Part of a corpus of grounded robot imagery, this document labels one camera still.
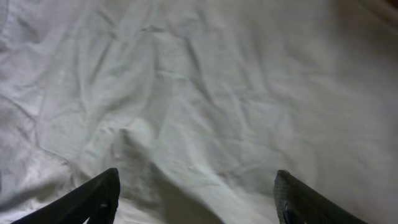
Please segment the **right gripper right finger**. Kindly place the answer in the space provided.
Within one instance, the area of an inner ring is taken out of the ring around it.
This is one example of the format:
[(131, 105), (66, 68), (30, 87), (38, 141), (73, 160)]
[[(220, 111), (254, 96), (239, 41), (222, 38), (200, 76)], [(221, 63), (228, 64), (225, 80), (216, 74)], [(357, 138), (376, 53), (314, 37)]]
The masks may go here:
[(286, 170), (278, 170), (274, 202), (280, 224), (366, 224)]

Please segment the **khaki beige shorts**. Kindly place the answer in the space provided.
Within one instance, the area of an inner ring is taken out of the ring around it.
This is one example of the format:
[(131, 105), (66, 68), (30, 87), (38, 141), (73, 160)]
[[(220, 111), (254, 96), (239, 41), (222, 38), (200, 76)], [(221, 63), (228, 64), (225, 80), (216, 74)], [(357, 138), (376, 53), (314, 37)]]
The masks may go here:
[(2, 1), (1, 222), (110, 167), (116, 223), (277, 223), (283, 169), (397, 222), (396, 1)]

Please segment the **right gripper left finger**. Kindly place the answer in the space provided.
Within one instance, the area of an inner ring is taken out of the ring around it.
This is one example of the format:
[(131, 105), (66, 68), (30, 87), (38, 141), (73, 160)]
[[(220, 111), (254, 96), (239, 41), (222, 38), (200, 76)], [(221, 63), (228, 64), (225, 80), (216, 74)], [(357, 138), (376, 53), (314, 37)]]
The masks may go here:
[(12, 224), (113, 224), (120, 191), (119, 172), (110, 168)]

